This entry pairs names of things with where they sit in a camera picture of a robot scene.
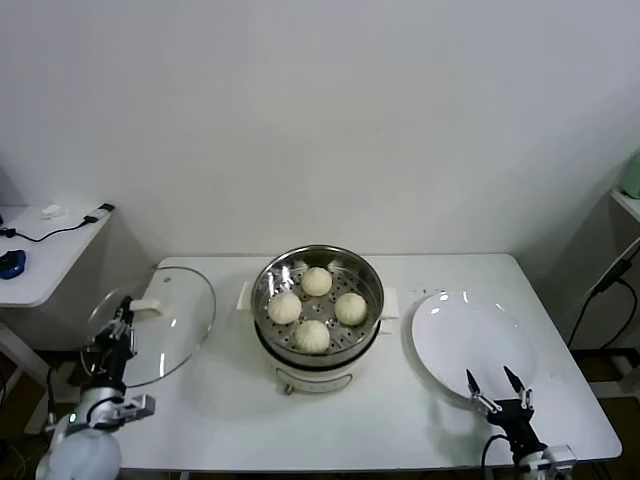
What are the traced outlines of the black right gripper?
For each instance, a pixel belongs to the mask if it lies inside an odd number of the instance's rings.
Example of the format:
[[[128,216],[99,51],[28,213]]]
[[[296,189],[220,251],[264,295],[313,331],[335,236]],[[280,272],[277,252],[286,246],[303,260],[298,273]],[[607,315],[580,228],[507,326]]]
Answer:
[[[500,427],[509,442],[512,453],[535,453],[543,451],[547,445],[542,443],[532,428],[533,418],[532,390],[525,387],[520,377],[509,367],[503,370],[519,399],[497,400],[486,396],[480,389],[472,372],[467,369],[467,385],[471,401],[484,413],[488,422]]]

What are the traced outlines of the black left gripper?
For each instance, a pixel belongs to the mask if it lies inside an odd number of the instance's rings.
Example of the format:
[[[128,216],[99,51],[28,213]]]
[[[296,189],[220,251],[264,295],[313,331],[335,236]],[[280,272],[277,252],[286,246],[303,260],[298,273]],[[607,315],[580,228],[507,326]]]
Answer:
[[[102,328],[102,338],[96,338],[96,371],[92,374],[94,378],[124,385],[127,362],[137,354],[132,302],[132,297],[125,297],[123,309],[116,310],[114,318]],[[125,325],[127,337],[120,337]]]

